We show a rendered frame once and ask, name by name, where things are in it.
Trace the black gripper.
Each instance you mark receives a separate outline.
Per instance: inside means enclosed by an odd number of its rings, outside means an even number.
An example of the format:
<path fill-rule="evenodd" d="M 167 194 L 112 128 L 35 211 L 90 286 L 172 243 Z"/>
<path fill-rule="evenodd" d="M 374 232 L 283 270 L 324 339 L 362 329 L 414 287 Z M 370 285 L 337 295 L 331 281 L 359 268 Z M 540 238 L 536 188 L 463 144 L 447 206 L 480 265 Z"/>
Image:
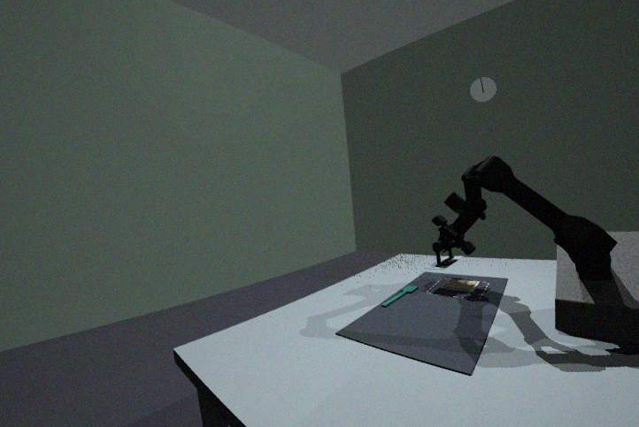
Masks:
<path fill-rule="evenodd" d="M 445 238 L 445 236 L 443 235 L 443 230 L 446 226 L 448 226 L 446 224 L 448 220 L 443 216 L 436 216 L 431 221 L 432 223 L 434 222 L 436 225 L 441 225 L 441 227 L 438 228 L 438 231 L 440 232 L 440 236 L 438 240 Z M 465 229 L 466 231 L 471 227 L 471 225 L 465 224 L 459 216 L 453 223 L 455 223 L 456 221 L 459 222 L 458 226 L 460 227 L 464 226 L 466 228 Z M 456 242 L 456 241 L 452 242 L 443 252 L 451 248 L 461 248 L 466 255 L 470 255 L 471 253 L 474 252 L 474 250 L 476 249 L 476 246 L 470 241 L 465 242 L 465 240 L 463 239 L 460 242 Z"/>

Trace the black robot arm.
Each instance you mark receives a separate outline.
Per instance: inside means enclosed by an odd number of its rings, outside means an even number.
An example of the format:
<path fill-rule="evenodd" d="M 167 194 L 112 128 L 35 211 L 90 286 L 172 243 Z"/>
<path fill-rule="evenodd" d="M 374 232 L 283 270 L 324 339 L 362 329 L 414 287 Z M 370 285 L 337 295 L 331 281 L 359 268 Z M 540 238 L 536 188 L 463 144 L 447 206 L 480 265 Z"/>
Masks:
<path fill-rule="evenodd" d="M 465 224 L 472 225 L 478 218 L 484 220 L 487 203 L 481 198 L 481 187 L 490 192 L 503 193 L 520 207 L 548 226 L 555 235 L 555 243 L 562 247 L 575 263 L 581 280 L 612 280 L 611 256 L 618 242 L 600 226 L 585 217 L 570 216 L 552 202 L 533 191 L 514 177 L 511 166 L 498 156 L 488 156 L 470 166 L 461 179 L 466 199 L 451 193 L 444 201 Z M 460 242 L 466 228 L 456 221 L 443 230 L 448 241 Z"/>

